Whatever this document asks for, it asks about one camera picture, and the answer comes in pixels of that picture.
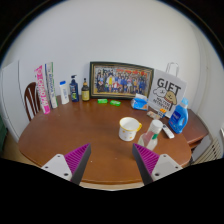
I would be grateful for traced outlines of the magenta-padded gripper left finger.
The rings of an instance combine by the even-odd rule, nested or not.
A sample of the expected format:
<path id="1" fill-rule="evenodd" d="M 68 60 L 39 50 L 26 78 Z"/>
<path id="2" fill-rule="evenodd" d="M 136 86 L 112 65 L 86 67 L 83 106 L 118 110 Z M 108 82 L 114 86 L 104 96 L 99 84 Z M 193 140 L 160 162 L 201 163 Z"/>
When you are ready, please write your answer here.
<path id="1" fill-rule="evenodd" d="M 56 154 L 52 157 L 42 169 L 58 177 L 79 185 L 88 159 L 91 154 L 91 145 L 85 144 L 72 150 L 66 155 Z"/>

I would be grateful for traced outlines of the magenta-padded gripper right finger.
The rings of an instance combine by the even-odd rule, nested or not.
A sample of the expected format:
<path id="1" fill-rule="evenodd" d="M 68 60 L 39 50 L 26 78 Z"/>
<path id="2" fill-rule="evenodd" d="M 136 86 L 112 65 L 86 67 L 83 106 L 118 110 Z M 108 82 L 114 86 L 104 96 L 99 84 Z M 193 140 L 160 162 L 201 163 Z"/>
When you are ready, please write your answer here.
<path id="1" fill-rule="evenodd" d="M 158 155 L 138 144 L 133 144 L 132 154 L 145 185 L 182 169 L 168 154 Z"/>

